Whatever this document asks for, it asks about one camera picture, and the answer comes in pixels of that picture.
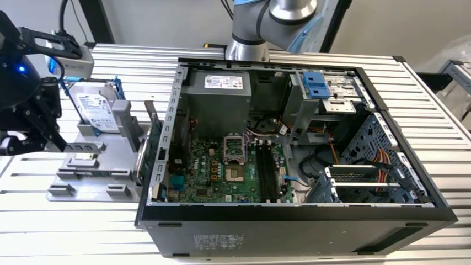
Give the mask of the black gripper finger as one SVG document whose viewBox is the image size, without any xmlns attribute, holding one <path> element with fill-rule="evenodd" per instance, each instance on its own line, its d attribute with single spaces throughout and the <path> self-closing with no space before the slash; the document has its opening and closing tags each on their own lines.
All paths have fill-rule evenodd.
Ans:
<svg viewBox="0 0 471 265">
<path fill-rule="evenodd" d="M 17 135 L 1 130 L 1 155 L 21 155 L 44 150 L 46 139 L 38 131 L 18 132 L 18 134 L 22 134 L 25 139 L 21 140 Z"/>
<path fill-rule="evenodd" d="M 40 142 L 42 146 L 52 144 L 58 151 L 64 151 L 66 142 L 60 135 L 57 118 L 61 116 L 60 89 L 56 78 L 42 78 L 40 86 L 26 100 L 22 115 L 29 129 L 24 133 L 28 138 Z"/>
</svg>

